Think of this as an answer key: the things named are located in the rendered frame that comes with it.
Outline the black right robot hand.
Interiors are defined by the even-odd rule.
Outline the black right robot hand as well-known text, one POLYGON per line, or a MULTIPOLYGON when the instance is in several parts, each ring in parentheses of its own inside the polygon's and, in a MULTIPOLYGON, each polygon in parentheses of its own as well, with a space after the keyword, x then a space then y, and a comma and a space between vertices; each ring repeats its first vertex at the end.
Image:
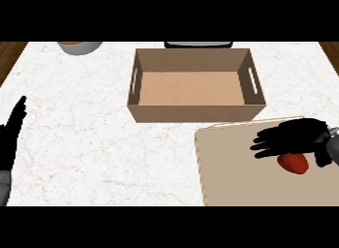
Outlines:
POLYGON ((329 139, 325 122, 313 118, 298 118, 260 130, 250 149, 255 151, 254 157, 257 159, 286 153, 311 153, 314 163, 322 168, 331 164, 325 149, 329 139))

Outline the red bell pepper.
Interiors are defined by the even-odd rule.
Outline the red bell pepper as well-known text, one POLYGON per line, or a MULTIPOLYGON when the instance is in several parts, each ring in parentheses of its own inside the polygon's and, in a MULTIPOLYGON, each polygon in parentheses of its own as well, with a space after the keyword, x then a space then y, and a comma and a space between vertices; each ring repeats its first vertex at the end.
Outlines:
POLYGON ((276 157, 278 165, 291 173, 304 174, 309 163, 303 154, 283 154, 276 157))

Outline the beige tray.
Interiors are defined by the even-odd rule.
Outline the beige tray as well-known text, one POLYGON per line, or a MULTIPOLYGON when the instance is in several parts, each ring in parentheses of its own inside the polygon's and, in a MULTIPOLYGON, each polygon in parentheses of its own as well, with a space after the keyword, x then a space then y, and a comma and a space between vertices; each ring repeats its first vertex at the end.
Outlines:
POLYGON ((278 119, 217 124, 194 134, 202 203, 210 205, 339 205, 339 166, 320 168, 307 155, 303 174, 250 149, 260 130, 278 119))

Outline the brown cardboard box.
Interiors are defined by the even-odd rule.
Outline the brown cardboard box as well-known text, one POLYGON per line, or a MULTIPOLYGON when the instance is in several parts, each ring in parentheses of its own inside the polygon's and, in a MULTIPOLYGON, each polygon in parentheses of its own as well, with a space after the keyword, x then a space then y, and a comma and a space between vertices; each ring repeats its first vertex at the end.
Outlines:
POLYGON ((126 106, 138 123, 251 120, 266 100, 250 50, 139 48, 126 106))

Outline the grey bowl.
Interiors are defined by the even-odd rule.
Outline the grey bowl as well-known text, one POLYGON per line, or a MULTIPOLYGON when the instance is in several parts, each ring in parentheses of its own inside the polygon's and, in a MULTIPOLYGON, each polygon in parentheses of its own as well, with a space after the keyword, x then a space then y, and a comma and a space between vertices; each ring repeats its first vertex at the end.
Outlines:
POLYGON ((68 55, 85 55, 101 45, 101 42, 58 42, 62 52, 68 55))

